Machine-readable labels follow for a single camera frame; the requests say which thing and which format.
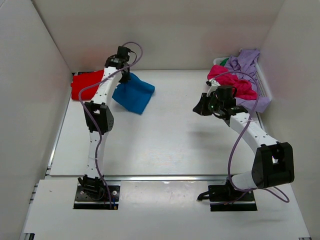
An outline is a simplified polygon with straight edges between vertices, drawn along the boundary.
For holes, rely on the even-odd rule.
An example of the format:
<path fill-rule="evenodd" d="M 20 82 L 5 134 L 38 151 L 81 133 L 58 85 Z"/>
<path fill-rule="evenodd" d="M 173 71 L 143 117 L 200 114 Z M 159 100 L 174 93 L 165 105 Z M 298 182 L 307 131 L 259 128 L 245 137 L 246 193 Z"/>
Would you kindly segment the blue t shirt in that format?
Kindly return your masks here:
<path fill-rule="evenodd" d="M 130 73 L 127 83 L 120 83 L 112 98 L 127 111 L 141 115 L 147 107 L 155 87 L 152 84 L 140 80 L 134 73 Z"/>

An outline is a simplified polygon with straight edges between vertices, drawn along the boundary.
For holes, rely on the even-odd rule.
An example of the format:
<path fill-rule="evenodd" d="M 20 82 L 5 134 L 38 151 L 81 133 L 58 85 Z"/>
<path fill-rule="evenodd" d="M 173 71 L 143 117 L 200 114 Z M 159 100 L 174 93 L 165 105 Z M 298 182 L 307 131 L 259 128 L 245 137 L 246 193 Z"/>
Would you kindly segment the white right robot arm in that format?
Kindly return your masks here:
<path fill-rule="evenodd" d="M 295 179 L 292 146 L 276 140 L 259 127 L 248 110 L 236 104 L 236 92 L 230 85 L 212 86 L 201 94 L 193 108 L 200 116 L 223 120 L 254 153 L 251 170 L 228 176 L 230 184 L 224 187 L 224 195 L 229 200 L 236 200 L 244 191 L 289 184 Z"/>

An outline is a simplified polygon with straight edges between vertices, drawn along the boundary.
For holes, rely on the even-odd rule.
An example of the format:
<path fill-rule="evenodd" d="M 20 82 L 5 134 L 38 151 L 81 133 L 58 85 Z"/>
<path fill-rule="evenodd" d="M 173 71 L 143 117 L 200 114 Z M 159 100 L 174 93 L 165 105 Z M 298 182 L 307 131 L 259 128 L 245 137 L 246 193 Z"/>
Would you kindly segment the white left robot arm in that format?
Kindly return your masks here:
<path fill-rule="evenodd" d="M 117 53 L 107 58 L 101 80 L 85 88 L 89 90 L 97 87 L 91 100 L 83 102 L 82 98 L 79 98 L 89 130 L 90 143 L 87 169 L 78 181 L 83 191 L 94 200 L 101 199 L 109 190 L 104 184 L 101 172 L 106 139 L 114 126 L 109 104 L 117 85 L 130 80 L 130 56 L 131 50 L 128 47 L 119 46 Z"/>

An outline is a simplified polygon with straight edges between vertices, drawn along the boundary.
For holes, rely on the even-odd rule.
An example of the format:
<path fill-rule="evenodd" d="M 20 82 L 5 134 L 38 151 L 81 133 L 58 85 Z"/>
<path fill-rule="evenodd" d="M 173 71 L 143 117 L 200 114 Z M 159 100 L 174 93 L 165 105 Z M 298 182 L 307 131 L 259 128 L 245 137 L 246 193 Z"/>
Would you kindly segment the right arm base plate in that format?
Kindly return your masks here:
<path fill-rule="evenodd" d="M 209 185 L 197 201 L 209 201 L 211 212 L 255 212 L 258 210 L 252 191 L 235 190 L 231 185 Z"/>

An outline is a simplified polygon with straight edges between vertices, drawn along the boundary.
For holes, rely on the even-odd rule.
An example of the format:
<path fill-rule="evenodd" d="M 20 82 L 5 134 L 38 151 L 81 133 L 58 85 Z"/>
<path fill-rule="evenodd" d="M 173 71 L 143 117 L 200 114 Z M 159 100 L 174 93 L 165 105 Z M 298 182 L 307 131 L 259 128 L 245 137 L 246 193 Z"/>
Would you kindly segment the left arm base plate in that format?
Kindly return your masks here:
<path fill-rule="evenodd" d="M 105 187 L 100 187 L 98 191 L 92 191 L 78 184 L 73 208 L 76 210 L 118 210 L 121 186 L 116 184 L 108 187 L 110 198 Z"/>

